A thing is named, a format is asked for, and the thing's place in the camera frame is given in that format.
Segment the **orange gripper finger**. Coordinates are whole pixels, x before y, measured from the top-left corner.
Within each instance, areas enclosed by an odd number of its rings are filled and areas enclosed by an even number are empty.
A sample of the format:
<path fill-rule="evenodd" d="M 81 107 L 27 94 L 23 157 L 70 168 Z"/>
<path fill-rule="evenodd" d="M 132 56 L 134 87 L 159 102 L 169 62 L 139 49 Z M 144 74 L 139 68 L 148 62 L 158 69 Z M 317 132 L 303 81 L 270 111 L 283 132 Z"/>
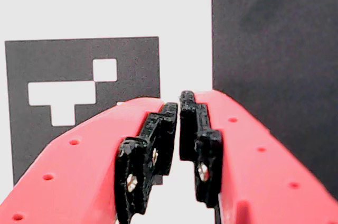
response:
<path fill-rule="evenodd" d="M 1 223 L 130 223 L 170 172 L 177 113 L 136 98 L 55 138 L 1 204 Z"/>
<path fill-rule="evenodd" d="M 337 201 L 235 100 L 183 91 L 180 104 L 180 158 L 218 223 L 337 223 Z"/>

